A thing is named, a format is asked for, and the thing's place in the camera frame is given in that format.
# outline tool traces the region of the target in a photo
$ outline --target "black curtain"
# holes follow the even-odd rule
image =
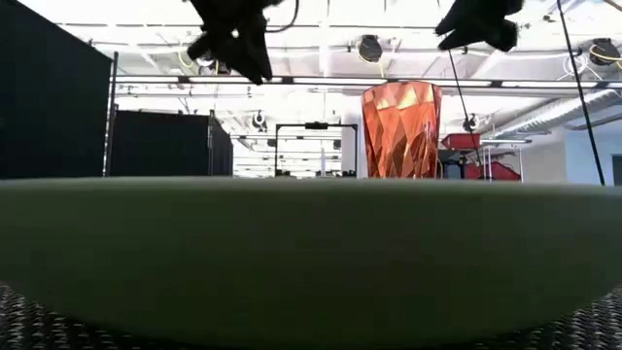
[[[205,116],[118,111],[112,176],[209,175]]]
[[[233,145],[228,133],[221,124],[212,119],[212,175],[233,176]]]
[[[0,0],[0,178],[99,177],[111,59]]]

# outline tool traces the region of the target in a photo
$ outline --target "green bowl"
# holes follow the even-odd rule
[[[473,182],[0,183],[0,280],[123,331],[412,347],[535,326],[622,280],[622,192]]]

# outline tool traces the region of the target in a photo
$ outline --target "red object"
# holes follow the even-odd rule
[[[493,170],[493,180],[501,181],[521,181],[521,175],[506,165],[493,161],[491,165]],[[482,166],[476,166],[471,163],[465,166],[465,178],[469,180],[482,179],[484,174],[488,174],[488,165],[484,170]]]
[[[459,133],[447,135],[440,143],[448,150],[474,150],[481,146],[480,140],[480,134]]]
[[[388,83],[363,94],[370,178],[435,178],[440,87]]]

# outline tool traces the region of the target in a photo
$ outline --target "orange geometric vase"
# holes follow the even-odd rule
[[[440,87],[388,83],[363,94],[367,171],[370,178],[435,178]]]

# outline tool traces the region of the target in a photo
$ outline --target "black cable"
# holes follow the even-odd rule
[[[463,97],[463,90],[460,88],[460,80],[458,79],[458,72],[456,71],[456,64],[454,63],[454,55],[451,54],[451,50],[449,51],[449,60],[451,61],[451,68],[454,70],[454,78],[456,79],[456,88],[458,88],[458,94],[460,95],[460,101],[463,103],[463,111],[465,112],[465,121],[468,126],[468,133],[470,133],[470,139],[473,142],[473,149],[475,150],[475,154],[477,155],[477,161],[479,162],[477,167],[479,168],[482,165],[482,158],[479,156],[479,148],[477,147],[477,143],[475,142],[475,135],[473,135],[473,128],[470,127],[470,123],[468,122],[468,112],[467,105],[465,104],[465,98]]]
[[[294,18],[292,18],[292,21],[290,22],[290,24],[285,25],[279,29],[274,29],[274,30],[266,30],[266,33],[282,33],[290,28],[292,28],[295,24],[295,21],[298,19],[298,10],[300,9],[300,0],[295,0],[295,8],[294,8]]]
[[[574,79],[576,80],[576,86],[579,90],[579,98],[581,100],[581,106],[583,107],[583,115],[585,116],[585,125],[587,126],[587,133],[590,135],[590,143],[592,144],[592,152],[594,153],[594,161],[596,162],[596,169],[599,172],[599,178],[601,179],[601,185],[605,185],[605,175],[603,174],[603,167],[601,166],[601,158],[599,157],[599,150],[596,147],[596,140],[594,138],[594,131],[592,130],[592,122],[590,121],[590,112],[587,109],[587,103],[585,103],[585,95],[583,94],[583,86],[581,85],[581,78],[579,77],[578,69],[576,68],[576,62],[574,62],[574,54],[572,52],[572,45],[570,44],[570,36],[568,34],[568,28],[566,27],[566,19],[564,18],[564,11],[562,10],[562,2],[557,0],[557,8],[560,11],[560,18],[562,19],[562,25],[564,26],[564,36],[566,37],[566,46],[570,54],[570,63],[572,63],[572,70],[574,71]]]

